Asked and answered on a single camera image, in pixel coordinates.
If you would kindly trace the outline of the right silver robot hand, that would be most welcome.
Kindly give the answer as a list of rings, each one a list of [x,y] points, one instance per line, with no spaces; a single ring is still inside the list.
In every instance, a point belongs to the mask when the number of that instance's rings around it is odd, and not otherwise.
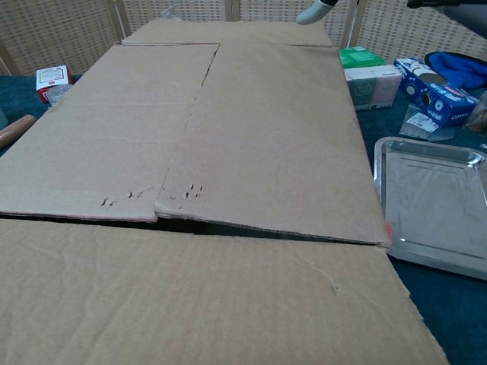
[[[300,25],[316,23],[325,17],[336,3],[337,1],[316,0],[296,17],[295,22]],[[406,2],[406,6],[410,9],[433,8],[477,35],[486,38],[486,1],[409,0]]]

